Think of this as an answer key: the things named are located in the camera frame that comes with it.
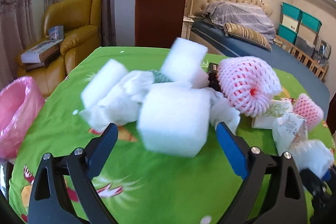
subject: pink foam net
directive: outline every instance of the pink foam net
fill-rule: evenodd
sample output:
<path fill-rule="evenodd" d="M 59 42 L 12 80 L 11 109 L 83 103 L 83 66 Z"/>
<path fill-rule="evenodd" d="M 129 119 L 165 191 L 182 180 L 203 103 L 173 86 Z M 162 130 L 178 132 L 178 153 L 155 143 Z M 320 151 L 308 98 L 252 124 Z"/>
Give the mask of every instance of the pink foam net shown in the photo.
<path fill-rule="evenodd" d="M 293 112 L 306 119 L 308 131 L 317 126 L 323 119 L 323 110 L 305 93 L 301 93 L 293 106 Z"/>
<path fill-rule="evenodd" d="M 44 105 L 30 76 L 16 79 L 0 92 L 0 160 L 15 159 L 28 128 Z"/>
<path fill-rule="evenodd" d="M 253 56 L 222 60 L 217 76 L 231 106 L 246 116 L 255 117 L 266 112 L 273 96 L 282 91 L 272 68 Z"/>

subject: book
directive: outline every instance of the book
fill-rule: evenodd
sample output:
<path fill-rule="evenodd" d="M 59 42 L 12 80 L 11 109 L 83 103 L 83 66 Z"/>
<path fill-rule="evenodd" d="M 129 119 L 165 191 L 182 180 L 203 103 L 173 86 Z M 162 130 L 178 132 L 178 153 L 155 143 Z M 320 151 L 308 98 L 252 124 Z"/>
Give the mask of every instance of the book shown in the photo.
<path fill-rule="evenodd" d="M 45 61 L 40 62 L 40 63 L 31 63 L 31 64 L 23 64 L 24 65 L 24 69 L 26 71 L 30 71 L 32 69 L 37 69 L 37 68 L 47 68 L 49 66 L 49 64 L 56 60 L 57 57 L 60 55 L 60 52 L 54 52 L 52 55 L 50 55 Z"/>
<path fill-rule="evenodd" d="M 21 54 L 21 62 L 24 64 L 44 62 L 50 55 L 60 50 L 60 42 L 62 39 L 41 42 Z"/>
<path fill-rule="evenodd" d="M 49 34 L 48 37 L 51 40 L 58 40 L 58 39 L 63 40 L 64 39 L 64 26 L 63 25 L 54 26 L 48 30 L 48 34 Z"/>

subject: silver screw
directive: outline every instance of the silver screw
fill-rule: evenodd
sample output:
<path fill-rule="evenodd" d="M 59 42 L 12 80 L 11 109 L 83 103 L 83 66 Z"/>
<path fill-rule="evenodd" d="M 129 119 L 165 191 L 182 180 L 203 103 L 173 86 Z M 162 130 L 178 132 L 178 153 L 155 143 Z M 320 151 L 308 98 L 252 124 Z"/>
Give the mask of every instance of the silver screw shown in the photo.
<path fill-rule="evenodd" d="M 43 159 L 44 159 L 44 160 L 48 160 L 48 159 L 50 159 L 50 157 L 51 157 L 50 153 L 45 153 L 45 154 L 43 155 Z"/>
<path fill-rule="evenodd" d="M 284 155 L 285 158 L 287 158 L 287 159 L 290 159 L 290 158 L 292 157 L 292 154 L 289 153 L 289 152 L 285 152 L 283 155 Z"/>
<path fill-rule="evenodd" d="M 76 148 L 73 152 L 76 156 L 79 156 L 83 153 L 83 148 Z"/>
<path fill-rule="evenodd" d="M 256 146 L 253 146 L 251 148 L 251 151 L 252 151 L 253 154 L 260 154 L 260 149 Z"/>

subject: yellow leather armchair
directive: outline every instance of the yellow leather armchair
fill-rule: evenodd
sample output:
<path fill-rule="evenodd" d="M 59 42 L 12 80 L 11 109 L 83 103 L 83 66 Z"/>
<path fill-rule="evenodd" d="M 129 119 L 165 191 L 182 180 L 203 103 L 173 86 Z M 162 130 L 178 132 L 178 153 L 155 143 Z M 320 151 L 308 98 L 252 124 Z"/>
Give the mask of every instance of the yellow leather armchair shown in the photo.
<path fill-rule="evenodd" d="M 16 57 L 17 76 L 32 76 L 44 97 L 48 97 L 65 77 L 96 48 L 100 47 L 101 0 L 64 0 L 48 7 L 44 15 L 42 39 Z M 26 71 L 21 54 L 48 38 L 48 30 L 64 26 L 60 56 L 47 68 Z"/>

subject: armchair backrest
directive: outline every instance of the armchair backrest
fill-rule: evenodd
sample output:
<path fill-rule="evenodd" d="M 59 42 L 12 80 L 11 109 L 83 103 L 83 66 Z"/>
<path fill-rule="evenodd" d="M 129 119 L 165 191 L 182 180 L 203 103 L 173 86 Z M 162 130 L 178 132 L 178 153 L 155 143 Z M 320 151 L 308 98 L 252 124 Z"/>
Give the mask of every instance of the armchair backrest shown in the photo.
<path fill-rule="evenodd" d="M 65 32 L 89 24 L 100 29 L 101 0 L 63 0 L 52 4 L 47 8 L 43 22 L 43 37 L 57 25 L 63 25 Z"/>

